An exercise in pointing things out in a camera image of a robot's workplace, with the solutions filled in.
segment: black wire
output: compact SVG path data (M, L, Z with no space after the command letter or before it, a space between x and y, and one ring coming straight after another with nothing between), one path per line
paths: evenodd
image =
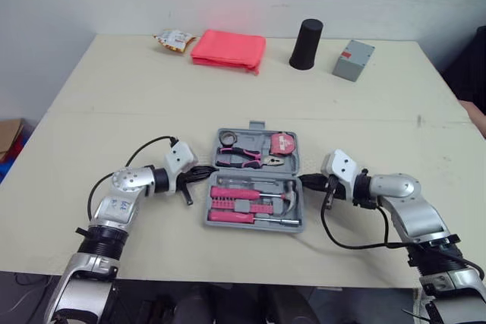
M145 147L148 147L150 144L152 143L155 143L159 140L170 140L170 146L173 147L177 142L178 142L178 139L175 138L175 137L172 137L172 136L161 136L161 137L157 137L157 138L154 138L153 140L149 140L147 143L145 143L144 145L140 146L135 152L133 155L131 155L131 157L128 159L127 163L125 163L125 167L128 167L132 161L134 160L134 158L137 156L138 153L140 153L140 151L142 149L144 149Z
M157 138L154 138L153 140L149 140L147 143L145 143L144 145L140 146L132 155L131 157L128 159L127 163L125 163L125 167L128 167L134 160L134 158L138 155L138 153L140 153L140 151L142 149L144 149L145 147L149 146L150 144L152 143L155 143L159 140L170 140L170 146L173 147L177 142L178 142L178 139L175 138L175 137L172 137L172 136L161 136L161 137L157 137ZM107 178L111 177L113 175L113 172L111 174L107 174L106 176L100 178L98 180L98 182L96 182L93 186L93 188L91 189L90 191L90 195L88 196L88 204L87 204L87 213L88 213L88 219L91 220L93 215L91 213L91 202L93 200L93 195L94 195L94 192L96 191L96 189L98 188L98 186L104 182L104 180L106 180Z
M342 244L342 243L338 242L337 239L335 239L335 237L331 234L329 227L327 226L326 216L325 216L325 212L326 212L326 206L325 205L326 204L323 203L322 207L320 208L320 220L322 221L322 225L323 225L324 230L326 231L329 239L335 245L337 245L341 248L345 248L347 250L367 250L367 249L370 249L370 248L378 248L378 247L386 247L386 248L389 248L389 249L404 248L404 247L415 247L415 248L420 249L420 250L426 250L428 253L434 253L434 254L439 255L439 256L445 256L450 260L453 260L453 261L456 261L456 262L459 262L459 263L463 263L467 266L471 266L478 271L478 275L479 275L479 278L481 279L481 281L483 281L483 279L484 279L484 270L479 265L477 265L476 263L469 261L469 260L467 260L463 257L454 256L453 254L446 253L446 252L443 252L441 250L432 250L430 248L425 248L425 247L423 247L419 244L416 244L416 243L403 243L403 242L391 242L390 243L388 241L390 223L388 222L387 214L379 206L377 206L377 210L381 213L381 215L383 216L383 220L385 222L385 238L383 240L383 243L367 244L367 245L364 245L364 246L349 246L347 244Z
M18 273L14 273L14 276L15 276L15 283L16 283L17 285L19 285L19 286L31 286L31 285L35 285L35 284L40 283L40 282L41 282L41 281L44 279L44 277L41 277L39 280L34 281L34 282L30 282L30 281L28 281L28 282L21 282L21 281L19 280L19 276L18 276L18 275L19 275Z
M399 242L393 242L389 243L388 242L388 234L390 231L390 223L388 222L387 214L381 209L379 206L377 207L377 210L380 212L380 214L383 216L383 220L385 222L385 235L383 239L383 243L375 243L375 244L366 244L362 246L349 246L347 244L342 244L340 243L335 237L332 235L329 227L327 226L326 223L326 204L323 203L322 207L320 208L320 220L322 221L322 225L324 227L324 230L327 233L327 236L329 239L336 245L341 248L345 248L347 250L367 250L370 248L378 248L378 247L386 247L386 248L400 248L400 247L406 247L407 243L399 243Z
M44 287L43 292L40 295L39 301L37 301L36 307L34 307L33 312L29 315L29 318L27 319L25 324L29 324L32 321L32 319L37 313L37 310L40 308L40 304L44 301L44 297L46 297L47 294L47 289L49 288L48 281L49 281L49 277L46 276L46 286Z
M96 182L93 186L93 188L91 189L90 191L90 195L88 196L88 206L87 206L87 210L88 210L88 219L91 220L92 218L92 215L91 215L91 200L93 199L93 195L94 195L94 192L96 191L96 189L98 188L98 186L104 182L104 180L106 180L107 178L109 178L110 176L113 175L113 172L112 173L109 173L107 174L106 176L103 176L102 178L100 178L98 180L98 182Z
M476 263L474 263L472 261L469 261L466 258L459 257L459 256L454 256L453 254L450 254L450 253L447 253L447 252L443 252L441 250L430 250L430 249L427 249L426 251L427 252L431 252L431 253L435 253L435 254L437 254L439 256L447 257L448 259L453 260L453 261L456 261L456 262L459 262L459 263L464 263L467 266L471 266L471 267L473 267L474 269L476 269L478 271L478 275L479 275L479 278L481 279L481 281L484 280L484 270L478 264L476 264Z

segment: folded pink cloth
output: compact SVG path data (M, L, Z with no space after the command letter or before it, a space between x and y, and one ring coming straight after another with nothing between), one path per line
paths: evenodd
M265 51L262 36L207 30L191 52L195 64L246 68L258 74Z

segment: person's arm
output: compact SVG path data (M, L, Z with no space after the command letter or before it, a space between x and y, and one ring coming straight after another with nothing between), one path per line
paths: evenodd
M486 115L473 103L459 100L464 109L468 112L472 123L479 129L484 138L486 138Z

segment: tool kit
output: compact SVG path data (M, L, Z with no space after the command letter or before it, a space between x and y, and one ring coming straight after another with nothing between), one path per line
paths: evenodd
M304 197L297 178L297 136L266 131L262 121L250 129L217 131L209 178L208 225L299 233L304 230Z

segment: table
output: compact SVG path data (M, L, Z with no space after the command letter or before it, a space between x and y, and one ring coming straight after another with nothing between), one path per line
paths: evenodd
M121 168L139 145L163 134L187 141L201 163L219 127L297 133L300 173L320 170L344 149L371 174L420 180L465 256L486 266L486 144L416 42L376 47L356 83L331 74L348 40L322 40L309 71L288 66L293 39L268 39L260 75L193 65L149 36L95 38L0 185L0 269L59 275L86 228L94 182ZM164 142L133 166L159 165ZM203 224L205 183L145 202L121 257L120 278L289 285L418 286L405 250L342 250L325 236L322 195L306 193L307 228L289 235ZM107 191L102 185L99 201ZM336 203L330 227L341 241L382 239L376 212ZM398 237L393 231L390 239Z

